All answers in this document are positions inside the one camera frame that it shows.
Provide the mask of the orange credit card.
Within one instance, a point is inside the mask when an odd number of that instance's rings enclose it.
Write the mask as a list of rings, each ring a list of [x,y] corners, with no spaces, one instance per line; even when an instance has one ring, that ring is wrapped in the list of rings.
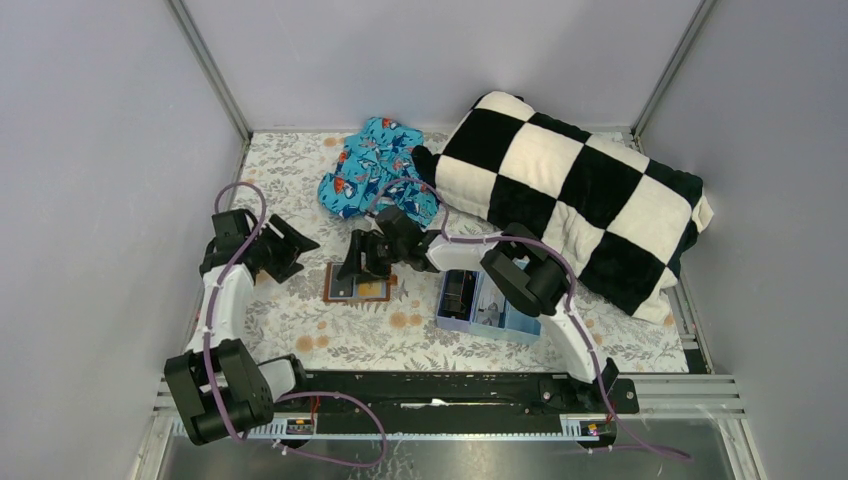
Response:
[[[362,299],[380,299],[387,294],[387,286],[385,282],[363,282],[356,285],[356,295]]]

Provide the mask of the brown leather card holder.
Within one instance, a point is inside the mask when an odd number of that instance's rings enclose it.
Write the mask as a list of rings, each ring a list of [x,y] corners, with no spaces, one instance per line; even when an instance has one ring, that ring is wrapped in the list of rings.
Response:
[[[397,284],[397,276],[391,274],[387,280],[364,282],[353,278],[338,280],[337,274],[342,264],[328,262],[322,300],[325,303],[388,302],[392,288]]]

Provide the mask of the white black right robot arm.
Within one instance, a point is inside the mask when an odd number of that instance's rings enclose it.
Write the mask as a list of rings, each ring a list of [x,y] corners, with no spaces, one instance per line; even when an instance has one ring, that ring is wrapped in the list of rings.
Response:
[[[440,273],[438,325],[512,336],[533,323],[566,361],[565,394],[545,387],[542,402],[557,410],[580,406],[587,412],[613,411],[610,390],[618,369],[613,361],[601,359],[576,312],[574,273],[561,254],[518,223],[488,236],[463,236],[423,230],[397,207],[386,208],[375,220],[375,229],[352,232],[346,258],[335,273],[337,283],[387,282],[399,263]]]

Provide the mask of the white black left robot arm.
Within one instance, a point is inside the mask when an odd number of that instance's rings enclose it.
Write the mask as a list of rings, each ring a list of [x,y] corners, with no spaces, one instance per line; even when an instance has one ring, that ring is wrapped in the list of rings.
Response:
[[[213,215],[212,223],[214,236],[199,266],[204,292],[197,325],[184,352],[164,367],[195,445],[244,439],[272,421],[280,397],[305,382],[295,355],[258,362],[242,336],[257,277],[265,273],[283,283],[302,270],[299,256],[319,246],[276,214],[261,223],[251,211],[236,209]]]

